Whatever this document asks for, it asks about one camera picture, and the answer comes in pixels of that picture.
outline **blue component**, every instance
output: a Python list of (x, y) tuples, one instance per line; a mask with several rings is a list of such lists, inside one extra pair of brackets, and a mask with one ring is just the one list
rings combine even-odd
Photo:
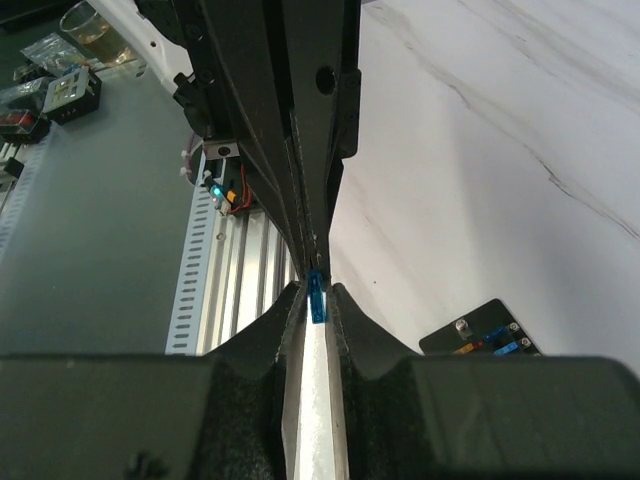
[(500, 338), (503, 335), (507, 334), (507, 327), (498, 327), (496, 328), (493, 332), (489, 332), (486, 335), (482, 336), (482, 339), (486, 342), (486, 343), (491, 343), (494, 340)]
[(322, 273), (311, 270), (307, 275), (309, 280), (309, 303), (311, 304), (311, 321), (313, 323), (326, 323), (327, 311), (324, 306)]
[(502, 355), (506, 355), (508, 353), (513, 352), (514, 350), (518, 349), (518, 344), (516, 342), (511, 342), (508, 345), (505, 345), (502, 348), (499, 348), (498, 350), (496, 350), (495, 352), (493, 352), (494, 355), (500, 357)]

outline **circuit board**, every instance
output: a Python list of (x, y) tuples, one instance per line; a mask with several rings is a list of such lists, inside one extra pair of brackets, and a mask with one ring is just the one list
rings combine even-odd
[(425, 354), (541, 355), (507, 307), (491, 300), (420, 340)]

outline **yellow component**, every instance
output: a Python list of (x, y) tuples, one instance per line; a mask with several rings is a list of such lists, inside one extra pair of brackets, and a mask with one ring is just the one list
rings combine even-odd
[(467, 343), (464, 347), (459, 348), (454, 354), (464, 355), (465, 353), (473, 352), (476, 347), (473, 346), (473, 343)]

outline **brown liquid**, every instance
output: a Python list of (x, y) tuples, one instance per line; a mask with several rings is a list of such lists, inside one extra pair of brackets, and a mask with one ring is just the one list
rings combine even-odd
[(79, 36), (78, 42), (93, 53), (98, 60), (112, 67), (131, 60), (133, 54), (118, 32), (105, 24), (95, 35)]

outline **red wire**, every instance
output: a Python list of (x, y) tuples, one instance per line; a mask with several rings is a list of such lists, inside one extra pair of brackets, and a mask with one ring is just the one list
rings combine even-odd
[(251, 205), (251, 200), (253, 199), (251, 189), (247, 188), (247, 177), (244, 173), (244, 165), (240, 167), (240, 174), (242, 175), (242, 201), (244, 203), (229, 211), (229, 215), (233, 215), (237, 211), (242, 210), (243, 208), (247, 208), (249, 205)]

